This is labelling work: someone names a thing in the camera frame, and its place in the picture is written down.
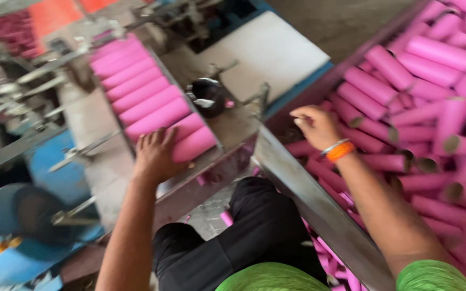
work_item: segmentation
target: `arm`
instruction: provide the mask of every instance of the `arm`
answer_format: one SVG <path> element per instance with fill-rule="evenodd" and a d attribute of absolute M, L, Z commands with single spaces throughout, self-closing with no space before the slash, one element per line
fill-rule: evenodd
<path fill-rule="evenodd" d="M 315 106 L 295 109 L 296 124 L 307 140 L 324 150 L 342 138 L 327 112 Z M 336 162 L 368 232 L 395 277 L 411 262 L 432 259 L 450 262 L 450 256 L 420 216 L 382 183 L 359 158 L 350 153 Z"/>
<path fill-rule="evenodd" d="M 187 164 L 172 162 L 176 130 L 141 136 L 136 164 L 118 221 L 104 255 L 96 291 L 145 290 L 152 270 L 152 221 L 157 186 Z"/>

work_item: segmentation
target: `person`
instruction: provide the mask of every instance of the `person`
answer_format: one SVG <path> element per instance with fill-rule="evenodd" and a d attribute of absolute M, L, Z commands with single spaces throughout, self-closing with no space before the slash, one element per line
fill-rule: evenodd
<path fill-rule="evenodd" d="M 307 140 L 324 151 L 342 140 L 327 112 L 314 106 L 291 115 Z M 108 244 L 97 291 L 145 290 L 153 270 L 159 290 L 328 290 L 308 232 L 293 201 L 263 178 L 240 181 L 231 198 L 235 223 L 204 241 L 189 225 L 167 224 L 152 238 L 159 183 L 187 165 L 172 162 L 175 130 L 142 136 L 122 210 Z M 352 151 L 335 165 L 344 177 L 399 291 L 466 291 L 423 220 Z"/>

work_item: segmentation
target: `orange wristband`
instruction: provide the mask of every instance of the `orange wristband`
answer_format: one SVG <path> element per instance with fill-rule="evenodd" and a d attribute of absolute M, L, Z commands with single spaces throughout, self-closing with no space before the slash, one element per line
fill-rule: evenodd
<path fill-rule="evenodd" d="M 329 161 L 337 162 L 337 160 L 353 152 L 354 150 L 354 144 L 349 141 L 346 141 L 331 149 L 325 156 Z"/>

